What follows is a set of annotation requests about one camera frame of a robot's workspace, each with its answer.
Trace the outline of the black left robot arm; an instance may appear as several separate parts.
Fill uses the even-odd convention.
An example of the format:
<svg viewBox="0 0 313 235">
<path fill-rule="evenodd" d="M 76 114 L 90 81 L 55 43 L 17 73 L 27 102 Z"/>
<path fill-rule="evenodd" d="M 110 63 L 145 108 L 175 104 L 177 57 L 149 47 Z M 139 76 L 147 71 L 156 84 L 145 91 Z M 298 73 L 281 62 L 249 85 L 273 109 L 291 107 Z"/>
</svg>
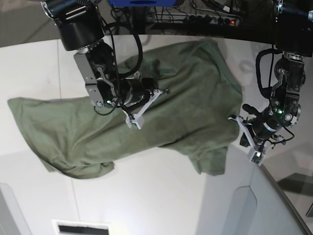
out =
<svg viewBox="0 0 313 235">
<path fill-rule="evenodd" d="M 243 109 L 254 117 L 244 120 L 255 145 L 269 139 L 285 144 L 276 133 L 295 125 L 301 114 L 300 89 L 306 81 L 305 57 L 312 57 L 313 2 L 311 0 L 278 0 L 275 3 L 275 48 L 263 50 L 256 58 L 256 78 L 261 95 L 269 101 L 262 112 L 244 104 Z M 273 68 L 277 83 L 264 88 L 261 82 L 260 62 L 271 54 L 282 57 Z"/>
</svg>

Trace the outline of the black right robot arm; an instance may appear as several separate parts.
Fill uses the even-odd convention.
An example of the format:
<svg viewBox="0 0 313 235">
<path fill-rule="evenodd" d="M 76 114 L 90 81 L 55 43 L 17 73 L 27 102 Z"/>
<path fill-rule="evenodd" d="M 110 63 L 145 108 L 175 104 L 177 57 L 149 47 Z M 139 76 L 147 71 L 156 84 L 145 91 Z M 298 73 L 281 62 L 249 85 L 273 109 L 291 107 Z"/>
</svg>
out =
<svg viewBox="0 0 313 235">
<path fill-rule="evenodd" d="M 156 90 L 151 78 L 142 78 L 139 68 L 143 61 L 141 40 L 124 23 L 105 23 L 96 0 L 42 0 L 46 15 L 57 26 L 65 50 L 75 51 L 74 60 L 84 79 L 90 102 L 95 108 L 120 107 L 130 113 L 150 103 Z M 105 32 L 121 26 L 133 35 L 138 49 L 134 67 L 120 73 L 115 45 L 104 42 Z"/>
</svg>

